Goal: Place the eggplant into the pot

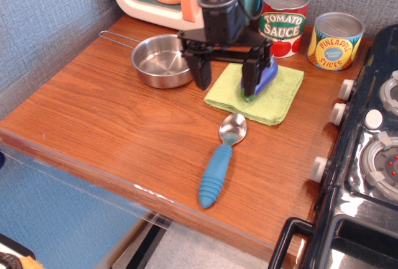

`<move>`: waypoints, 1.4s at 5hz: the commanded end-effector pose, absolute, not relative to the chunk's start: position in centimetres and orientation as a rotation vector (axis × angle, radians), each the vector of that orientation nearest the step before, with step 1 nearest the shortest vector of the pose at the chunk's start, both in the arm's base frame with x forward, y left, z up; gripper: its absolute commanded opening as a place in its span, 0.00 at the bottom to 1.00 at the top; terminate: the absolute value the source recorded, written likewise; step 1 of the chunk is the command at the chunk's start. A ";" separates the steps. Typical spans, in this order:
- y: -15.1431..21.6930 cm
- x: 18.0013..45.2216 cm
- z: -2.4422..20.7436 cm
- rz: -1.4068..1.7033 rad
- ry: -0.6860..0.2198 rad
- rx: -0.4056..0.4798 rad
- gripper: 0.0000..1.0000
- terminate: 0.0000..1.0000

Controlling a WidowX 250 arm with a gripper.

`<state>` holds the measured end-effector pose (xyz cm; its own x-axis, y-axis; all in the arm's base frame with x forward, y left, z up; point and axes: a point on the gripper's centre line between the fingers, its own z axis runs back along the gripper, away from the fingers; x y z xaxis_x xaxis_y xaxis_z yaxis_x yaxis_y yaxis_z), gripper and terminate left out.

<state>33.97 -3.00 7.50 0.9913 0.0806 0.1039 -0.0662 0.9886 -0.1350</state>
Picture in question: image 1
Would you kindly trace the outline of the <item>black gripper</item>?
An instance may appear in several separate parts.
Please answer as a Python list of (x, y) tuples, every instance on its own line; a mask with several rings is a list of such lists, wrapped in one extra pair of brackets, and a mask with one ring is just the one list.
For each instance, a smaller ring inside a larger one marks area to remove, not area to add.
[(209, 60), (243, 63), (242, 97), (258, 95), (264, 64), (272, 63), (272, 42), (246, 28), (246, 19), (254, 15), (247, 11), (245, 0), (198, 0), (198, 4), (204, 28), (178, 33), (196, 85), (201, 90), (209, 87)]

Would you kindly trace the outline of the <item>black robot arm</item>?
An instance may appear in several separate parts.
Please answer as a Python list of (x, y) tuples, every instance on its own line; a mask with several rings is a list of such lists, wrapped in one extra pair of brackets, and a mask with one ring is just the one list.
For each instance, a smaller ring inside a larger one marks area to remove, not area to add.
[(239, 63), (242, 66), (241, 96), (255, 100), (275, 78), (277, 62), (271, 55), (272, 40), (255, 33), (246, 20), (256, 20), (263, 3), (250, 13), (244, 0), (198, 0), (204, 27), (181, 30), (182, 57), (187, 61), (197, 86), (205, 90), (211, 83), (212, 61)]

